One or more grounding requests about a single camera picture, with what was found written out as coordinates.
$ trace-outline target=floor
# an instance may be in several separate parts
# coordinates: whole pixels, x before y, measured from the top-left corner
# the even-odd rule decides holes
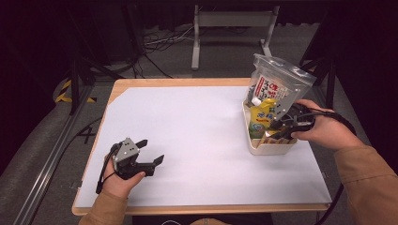
[[[189,26],[179,27],[180,30],[187,28]],[[270,42],[272,55],[297,65],[316,28],[317,24],[300,26],[288,24],[275,27]],[[201,61],[197,71],[191,70],[192,36],[190,36],[167,50],[148,53],[148,57],[156,63],[156,66],[141,57],[139,65],[135,67],[135,74],[132,69],[121,74],[126,78],[138,79],[167,78],[164,73],[174,78],[187,79],[250,77],[254,71],[253,54],[261,53],[258,40],[263,34],[261,29],[254,28],[209,29],[201,36]],[[109,68],[117,67],[122,66],[113,65]],[[114,82],[99,73],[96,73],[96,77],[97,81],[88,93],[90,98],[95,100],[84,104],[70,128],[66,138],[67,145],[62,149],[60,159],[55,162],[53,176],[47,180],[49,186],[45,188],[45,195],[39,208],[34,212],[32,224],[77,224],[80,219],[71,213],[71,207]],[[54,99],[64,83],[65,81],[61,82],[59,88],[54,90]],[[324,86],[322,84],[313,88],[306,97],[323,104]],[[57,145],[65,124],[70,119],[70,109],[70,102],[57,102],[56,107],[43,118],[25,140],[0,177],[0,224],[12,224],[15,221],[43,165]],[[366,134],[338,81],[334,110],[348,119],[357,129],[360,138],[368,143]],[[340,185],[333,155],[328,149],[312,143],[311,145],[319,167],[326,176],[325,181],[330,196],[333,197]],[[282,212],[271,215],[275,225],[301,225],[315,224],[323,213],[318,215],[316,212]],[[131,224],[131,218],[126,217],[124,224]],[[347,211],[345,193],[324,224],[353,224]]]

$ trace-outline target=hand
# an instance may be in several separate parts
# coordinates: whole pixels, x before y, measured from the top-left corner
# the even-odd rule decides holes
[[[117,197],[126,198],[126,199],[129,197],[132,188],[134,188],[138,183],[140,183],[140,181],[145,177],[145,172],[139,172],[129,180],[123,180],[114,172],[115,172],[114,165],[112,162],[112,158],[110,158],[108,164],[106,165],[103,177],[105,178],[108,177],[109,175],[110,176],[103,183],[102,189],[108,191],[109,193]]]
[[[333,110],[322,109],[313,101],[300,99],[298,104],[305,105],[307,108],[333,112]],[[308,131],[298,131],[291,134],[292,138],[318,143],[332,150],[339,150],[346,147],[365,145],[355,134],[353,134],[344,124],[323,115],[315,117],[314,127]]]

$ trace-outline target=plastic container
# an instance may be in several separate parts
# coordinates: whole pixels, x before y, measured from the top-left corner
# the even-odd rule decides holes
[[[316,77],[293,66],[281,58],[261,54],[254,55],[256,70],[252,73],[246,102],[252,106],[252,99],[289,97],[292,105],[311,89]]]
[[[278,103],[283,102],[283,106],[288,110],[295,100],[304,97],[316,81],[315,76],[283,59],[261,54],[255,54],[254,57],[256,70],[252,73],[247,96],[242,104],[246,128],[251,121],[250,108],[253,106],[253,98],[275,98]],[[262,143],[261,139],[251,139],[249,130],[247,139],[249,150],[254,155],[283,155],[297,142],[293,139],[288,143]]]

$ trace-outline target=person's left hand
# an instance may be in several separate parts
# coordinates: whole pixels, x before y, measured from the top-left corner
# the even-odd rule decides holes
[[[108,164],[106,165],[105,173],[103,175],[104,178],[108,177],[112,173],[115,172],[115,168],[113,165],[112,158],[109,159]],[[135,174],[129,180],[123,180],[116,173],[112,174],[105,180],[103,183],[102,189],[108,191],[109,193],[120,197],[120,198],[128,198],[130,191],[145,177],[145,172],[139,172]]]

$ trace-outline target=person's right hand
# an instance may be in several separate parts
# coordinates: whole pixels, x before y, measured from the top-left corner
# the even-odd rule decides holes
[[[308,99],[300,99],[297,100],[296,103],[305,105],[310,109],[333,112],[333,110],[320,108],[316,103]],[[310,130],[293,132],[291,136],[292,138],[320,144],[332,150],[365,145],[344,124],[323,115],[317,115],[315,117],[314,127]]]

